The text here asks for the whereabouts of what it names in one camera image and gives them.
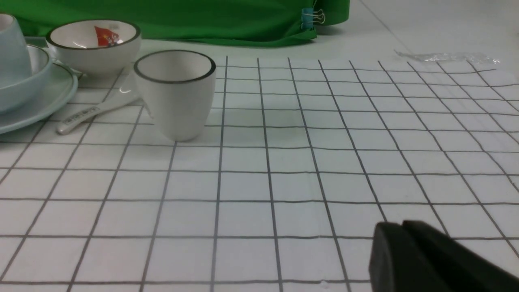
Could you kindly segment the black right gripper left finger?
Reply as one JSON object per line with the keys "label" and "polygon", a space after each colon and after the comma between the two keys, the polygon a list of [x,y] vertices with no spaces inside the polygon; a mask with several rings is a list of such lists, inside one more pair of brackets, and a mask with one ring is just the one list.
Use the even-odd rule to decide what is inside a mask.
{"label": "black right gripper left finger", "polygon": [[369,259],[374,292],[449,292],[410,234],[397,223],[375,225]]}

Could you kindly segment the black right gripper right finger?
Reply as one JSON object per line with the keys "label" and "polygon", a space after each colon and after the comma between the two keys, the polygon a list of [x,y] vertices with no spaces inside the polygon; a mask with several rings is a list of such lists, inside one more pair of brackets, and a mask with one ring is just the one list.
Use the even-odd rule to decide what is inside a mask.
{"label": "black right gripper right finger", "polygon": [[492,264],[423,221],[406,220],[402,227],[440,278],[454,292],[517,292],[518,277]]}

